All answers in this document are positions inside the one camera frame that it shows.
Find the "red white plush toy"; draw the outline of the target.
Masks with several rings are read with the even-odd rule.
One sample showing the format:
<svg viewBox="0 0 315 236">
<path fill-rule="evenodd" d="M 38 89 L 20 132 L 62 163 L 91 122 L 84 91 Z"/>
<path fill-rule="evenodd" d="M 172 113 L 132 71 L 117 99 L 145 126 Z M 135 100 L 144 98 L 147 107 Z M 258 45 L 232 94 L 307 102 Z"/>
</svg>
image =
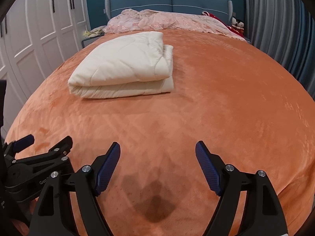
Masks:
<svg viewBox="0 0 315 236">
<path fill-rule="evenodd" d="M 231 32 L 244 37 L 244 23 L 241 21 L 238 21 L 236 18 L 232 17 L 232 21 L 230 25 L 227 25 L 226 23 L 224 23 L 220 18 L 216 17 L 215 15 L 207 12 L 207 11 L 203 11 L 202 12 L 203 16 L 208 16 L 211 18 L 214 18 L 218 21 L 220 21 L 223 25 L 225 25 Z"/>
</svg>

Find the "grey pleated curtain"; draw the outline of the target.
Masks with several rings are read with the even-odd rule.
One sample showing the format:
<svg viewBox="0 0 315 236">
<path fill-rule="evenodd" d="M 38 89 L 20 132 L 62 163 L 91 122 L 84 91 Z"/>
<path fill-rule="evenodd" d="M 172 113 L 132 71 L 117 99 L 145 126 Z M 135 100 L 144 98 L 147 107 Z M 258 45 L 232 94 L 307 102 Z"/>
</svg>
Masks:
<svg viewBox="0 0 315 236">
<path fill-rule="evenodd" d="M 245 22 L 251 44 L 314 97 L 314 18 L 302 0 L 246 0 Z"/>
</svg>

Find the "blue upholstered headboard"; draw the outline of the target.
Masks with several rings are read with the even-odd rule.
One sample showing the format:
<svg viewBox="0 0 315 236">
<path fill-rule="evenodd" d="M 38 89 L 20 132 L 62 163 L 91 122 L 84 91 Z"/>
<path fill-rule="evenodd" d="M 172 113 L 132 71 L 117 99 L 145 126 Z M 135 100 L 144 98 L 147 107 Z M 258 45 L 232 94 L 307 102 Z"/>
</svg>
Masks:
<svg viewBox="0 0 315 236">
<path fill-rule="evenodd" d="M 230 0 L 105 0 L 104 13 L 107 19 L 119 15 L 125 9 L 136 11 L 155 10 L 201 15 L 207 11 L 230 25 L 233 4 Z"/>
</svg>

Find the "grey bedside table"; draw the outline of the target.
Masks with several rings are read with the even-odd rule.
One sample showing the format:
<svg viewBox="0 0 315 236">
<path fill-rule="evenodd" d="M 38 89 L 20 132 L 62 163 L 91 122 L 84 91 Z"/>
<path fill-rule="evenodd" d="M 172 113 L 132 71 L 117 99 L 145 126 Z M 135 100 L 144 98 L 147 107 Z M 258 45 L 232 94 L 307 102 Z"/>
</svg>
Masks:
<svg viewBox="0 0 315 236">
<path fill-rule="evenodd" d="M 89 37 L 81 41 L 82 47 L 85 48 L 86 46 L 90 45 L 94 41 L 98 40 L 99 38 L 103 37 L 104 35 Z"/>
</svg>

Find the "yellow white cloth pile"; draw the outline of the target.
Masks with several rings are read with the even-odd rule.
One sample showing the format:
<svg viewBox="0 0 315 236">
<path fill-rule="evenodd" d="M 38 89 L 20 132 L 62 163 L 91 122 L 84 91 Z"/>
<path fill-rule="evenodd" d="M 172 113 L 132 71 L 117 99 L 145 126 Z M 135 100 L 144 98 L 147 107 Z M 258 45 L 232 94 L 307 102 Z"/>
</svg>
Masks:
<svg viewBox="0 0 315 236">
<path fill-rule="evenodd" d="M 92 30 L 86 30 L 83 34 L 83 38 L 94 38 L 97 36 L 103 36 L 105 34 L 104 29 L 106 26 L 99 26 L 97 28 L 94 28 Z"/>
</svg>

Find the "orange plush bedspread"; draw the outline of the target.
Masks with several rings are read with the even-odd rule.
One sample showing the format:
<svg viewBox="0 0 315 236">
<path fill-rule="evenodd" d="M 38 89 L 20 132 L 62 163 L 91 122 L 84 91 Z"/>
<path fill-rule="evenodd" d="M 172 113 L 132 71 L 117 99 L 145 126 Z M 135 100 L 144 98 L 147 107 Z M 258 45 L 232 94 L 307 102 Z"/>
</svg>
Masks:
<svg viewBox="0 0 315 236">
<path fill-rule="evenodd" d="M 20 110 L 6 141 L 34 135 L 19 158 L 71 136 L 75 170 L 121 146 L 98 202 L 115 235 L 202 235 L 216 208 L 195 156 L 197 141 L 240 171 L 264 170 L 294 235 L 314 198 L 314 100 L 279 63 L 244 41 L 163 30 L 173 46 L 171 93 L 82 99 L 67 83 L 110 34 L 58 67 Z"/>
</svg>

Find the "white panelled wardrobe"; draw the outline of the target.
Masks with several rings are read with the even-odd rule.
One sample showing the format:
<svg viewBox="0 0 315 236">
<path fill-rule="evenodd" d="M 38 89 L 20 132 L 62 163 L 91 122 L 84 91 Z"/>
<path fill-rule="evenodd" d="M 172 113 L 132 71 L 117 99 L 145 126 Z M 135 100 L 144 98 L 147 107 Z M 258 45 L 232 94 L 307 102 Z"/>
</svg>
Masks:
<svg viewBox="0 0 315 236">
<path fill-rule="evenodd" d="M 89 28 L 86 0 L 15 0 L 1 22 L 3 135 L 41 83 L 82 49 Z"/>
</svg>

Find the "cream quilted blanket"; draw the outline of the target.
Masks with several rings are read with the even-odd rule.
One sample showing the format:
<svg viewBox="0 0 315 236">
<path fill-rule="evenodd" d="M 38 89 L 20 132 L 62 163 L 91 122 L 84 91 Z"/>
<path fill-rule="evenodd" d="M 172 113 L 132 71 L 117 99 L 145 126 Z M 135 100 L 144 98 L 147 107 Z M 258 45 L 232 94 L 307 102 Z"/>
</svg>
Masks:
<svg viewBox="0 0 315 236">
<path fill-rule="evenodd" d="M 163 33 L 119 36 L 95 47 L 68 80 L 71 94 L 111 99 L 169 93 L 174 89 L 173 47 Z"/>
</svg>

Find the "pink crumpled duvet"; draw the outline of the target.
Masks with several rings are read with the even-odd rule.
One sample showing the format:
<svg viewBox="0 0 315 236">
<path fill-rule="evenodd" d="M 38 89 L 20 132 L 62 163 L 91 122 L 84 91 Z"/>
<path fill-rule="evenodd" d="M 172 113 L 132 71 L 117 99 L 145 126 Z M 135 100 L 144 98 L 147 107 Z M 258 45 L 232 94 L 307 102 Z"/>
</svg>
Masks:
<svg viewBox="0 0 315 236">
<path fill-rule="evenodd" d="M 119 15 L 111 18 L 103 28 L 103 31 L 106 34 L 118 34 L 130 31 L 158 31 L 163 29 L 206 32 L 245 41 L 244 36 L 240 32 L 206 11 L 196 15 L 149 9 L 142 11 L 125 9 Z"/>
</svg>

